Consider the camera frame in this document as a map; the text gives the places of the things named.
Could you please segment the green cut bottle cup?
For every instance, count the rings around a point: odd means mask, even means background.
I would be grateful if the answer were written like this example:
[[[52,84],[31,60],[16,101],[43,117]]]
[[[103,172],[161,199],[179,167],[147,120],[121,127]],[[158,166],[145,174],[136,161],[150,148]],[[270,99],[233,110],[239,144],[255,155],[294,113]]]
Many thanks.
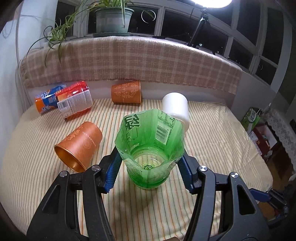
[[[182,123],[159,109],[126,115],[115,146],[132,182],[142,189],[162,185],[182,158]]]

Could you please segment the near orange paper cup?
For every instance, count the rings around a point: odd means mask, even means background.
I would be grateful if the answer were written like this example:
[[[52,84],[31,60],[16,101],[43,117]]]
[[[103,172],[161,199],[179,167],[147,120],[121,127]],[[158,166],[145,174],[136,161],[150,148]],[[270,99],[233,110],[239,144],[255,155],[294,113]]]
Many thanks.
[[[87,170],[102,140],[102,132],[97,125],[86,121],[54,146],[59,159],[71,170]]]

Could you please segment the orange paper cup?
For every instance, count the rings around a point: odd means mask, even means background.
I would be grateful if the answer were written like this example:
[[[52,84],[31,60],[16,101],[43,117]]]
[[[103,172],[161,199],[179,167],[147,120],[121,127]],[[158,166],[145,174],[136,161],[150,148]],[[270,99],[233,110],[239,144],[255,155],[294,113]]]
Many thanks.
[[[111,99],[119,104],[141,104],[142,93],[140,81],[132,81],[111,87]]]
[[[87,170],[102,140],[102,132],[97,125],[86,121],[54,146],[59,159],[71,170]]]

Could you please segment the red label cut bottle cup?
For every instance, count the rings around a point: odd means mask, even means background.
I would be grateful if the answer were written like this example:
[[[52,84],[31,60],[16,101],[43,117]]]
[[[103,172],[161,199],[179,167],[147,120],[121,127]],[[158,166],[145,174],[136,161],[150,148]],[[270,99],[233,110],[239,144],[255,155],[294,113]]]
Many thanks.
[[[63,119],[88,110],[93,106],[89,87],[85,81],[79,81],[56,92],[57,106]]]

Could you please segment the orange blue cut bottle cup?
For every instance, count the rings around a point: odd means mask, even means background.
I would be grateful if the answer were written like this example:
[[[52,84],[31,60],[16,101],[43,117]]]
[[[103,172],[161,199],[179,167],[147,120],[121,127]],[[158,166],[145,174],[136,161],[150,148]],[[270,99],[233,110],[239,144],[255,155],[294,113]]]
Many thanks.
[[[65,89],[66,85],[58,85],[50,90],[41,92],[35,96],[35,106],[39,114],[44,114],[52,109],[56,109],[58,107],[56,92]]]

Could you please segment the white plastic cup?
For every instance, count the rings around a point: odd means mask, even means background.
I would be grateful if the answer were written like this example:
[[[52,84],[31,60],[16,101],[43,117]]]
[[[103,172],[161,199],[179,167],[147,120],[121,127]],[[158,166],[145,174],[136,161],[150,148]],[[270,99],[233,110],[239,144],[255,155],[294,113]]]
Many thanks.
[[[186,133],[190,126],[188,101],[184,95],[178,92],[166,94],[162,99],[162,111],[179,120],[184,132]]]

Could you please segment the far orange paper cup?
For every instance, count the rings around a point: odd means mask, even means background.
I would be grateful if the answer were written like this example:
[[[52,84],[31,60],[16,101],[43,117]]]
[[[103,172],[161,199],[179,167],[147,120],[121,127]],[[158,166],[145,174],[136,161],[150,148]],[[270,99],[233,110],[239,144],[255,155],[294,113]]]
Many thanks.
[[[111,87],[111,99],[119,104],[141,104],[142,93],[140,81],[132,81]]]

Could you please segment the red cardboard box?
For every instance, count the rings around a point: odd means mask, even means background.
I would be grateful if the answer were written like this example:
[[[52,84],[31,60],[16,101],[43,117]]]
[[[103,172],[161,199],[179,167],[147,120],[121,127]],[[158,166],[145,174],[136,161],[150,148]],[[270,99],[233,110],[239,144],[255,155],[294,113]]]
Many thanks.
[[[267,162],[273,154],[274,147],[278,143],[272,129],[267,124],[256,126],[248,136],[254,143],[260,156]]]

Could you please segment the striped yellow mattress cloth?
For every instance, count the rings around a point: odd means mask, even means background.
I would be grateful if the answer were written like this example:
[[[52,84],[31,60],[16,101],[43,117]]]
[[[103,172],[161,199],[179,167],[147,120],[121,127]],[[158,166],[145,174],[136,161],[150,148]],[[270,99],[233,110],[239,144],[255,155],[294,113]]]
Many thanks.
[[[1,204],[15,226],[26,232],[30,221],[57,175],[67,167],[57,157],[54,146],[82,123],[89,121],[102,131],[102,141],[93,164],[111,153],[124,116],[161,108],[159,100],[137,105],[115,105],[99,99],[92,109],[65,121],[58,110],[40,115],[35,107],[20,118],[3,154]],[[268,191],[273,177],[241,123],[223,104],[189,102],[190,127],[185,148],[190,156],[213,172],[237,172],[249,188]],[[116,240],[183,239],[196,197],[184,187],[178,168],[173,168],[164,184],[144,190],[130,180],[121,166],[114,188],[103,202]]]

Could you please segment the white lace cloth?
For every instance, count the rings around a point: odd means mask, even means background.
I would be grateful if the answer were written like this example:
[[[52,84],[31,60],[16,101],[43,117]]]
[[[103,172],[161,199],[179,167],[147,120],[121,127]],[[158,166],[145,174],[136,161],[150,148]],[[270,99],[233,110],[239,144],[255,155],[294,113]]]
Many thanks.
[[[295,170],[295,132],[291,125],[285,115],[274,108],[270,108],[267,112],[266,121],[282,143]]]

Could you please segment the green tissue box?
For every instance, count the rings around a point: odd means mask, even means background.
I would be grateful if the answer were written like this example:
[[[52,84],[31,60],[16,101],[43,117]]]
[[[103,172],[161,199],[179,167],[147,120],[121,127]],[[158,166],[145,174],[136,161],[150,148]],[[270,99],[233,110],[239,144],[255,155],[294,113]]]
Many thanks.
[[[263,110],[260,108],[252,108],[248,109],[248,112],[245,114],[241,121],[241,125],[244,127],[246,132],[249,134],[253,128],[260,121],[260,115],[263,113]]]

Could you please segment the plaid beige blanket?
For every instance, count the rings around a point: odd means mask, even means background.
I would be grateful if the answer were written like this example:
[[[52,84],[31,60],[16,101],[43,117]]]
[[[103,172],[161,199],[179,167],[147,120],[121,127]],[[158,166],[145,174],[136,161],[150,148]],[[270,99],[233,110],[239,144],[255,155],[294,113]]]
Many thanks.
[[[140,80],[235,94],[242,69],[180,43],[110,36],[32,50],[22,59],[20,76],[27,88],[76,80]]]

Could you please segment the black tripod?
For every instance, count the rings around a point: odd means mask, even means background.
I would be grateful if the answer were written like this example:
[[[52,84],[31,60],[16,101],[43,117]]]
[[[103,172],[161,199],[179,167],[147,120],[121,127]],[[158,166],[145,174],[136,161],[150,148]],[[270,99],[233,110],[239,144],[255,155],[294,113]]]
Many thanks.
[[[197,39],[197,37],[199,35],[202,35],[202,32],[205,29],[207,29],[205,35],[207,36],[210,50],[211,50],[213,55],[216,55],[214,45],[213,45],[213,41],[212,41],[212,27],[211,27],[211,24],[210,24],[210,21],[209,21],[208,9],[207,8],[201,9],[201,18],[200,18],[200,20],[199,20],[199,22],[197,24],[196,29],[193,32],[193,35],[192,35],[191,39],[189,40],[187,46],[196,48],[196,46],[197,46],[196,39]]]

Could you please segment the spider plant in green pot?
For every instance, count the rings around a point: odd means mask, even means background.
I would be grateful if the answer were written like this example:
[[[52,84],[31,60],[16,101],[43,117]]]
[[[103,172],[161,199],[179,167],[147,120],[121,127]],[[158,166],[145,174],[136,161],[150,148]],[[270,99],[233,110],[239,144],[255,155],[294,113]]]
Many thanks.
[[[47,26],[43,31],[43,37],[36,40],[36,42],[43,39],[47,41],[48,52],[44,58],[44,64],[47,65],[50,51],[57,51],[58,59],[62,59],[67,33],[73,27],[76,19],[86,12],[95,12],[97,34],[116,33],[121,36],[126,35],[134,12],[131,6],[134,6],[133,1],[92,1],[91,3],[81,1],[77,10],[67,15],[63,22],[58,21],[53,26]]]

